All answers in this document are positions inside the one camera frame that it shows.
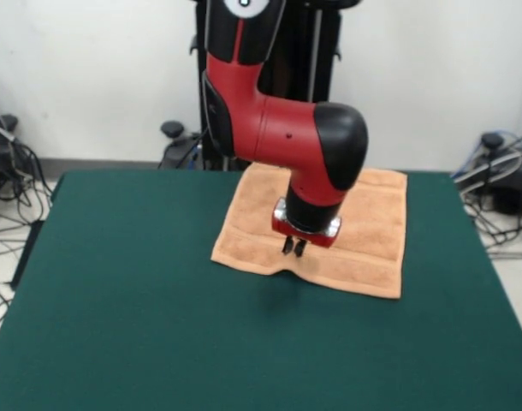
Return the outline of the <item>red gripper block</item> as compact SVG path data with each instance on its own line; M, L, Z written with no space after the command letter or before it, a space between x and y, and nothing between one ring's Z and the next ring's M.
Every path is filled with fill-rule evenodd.
M335 217L326 229L316 233L300 231L284 217L273 216L271 226L276 233L286 237L282 247L282 253L289 254L294 250L295 256L300 258L303 256L307 243L311 243L317 247L332 247L341 230L341 217Z

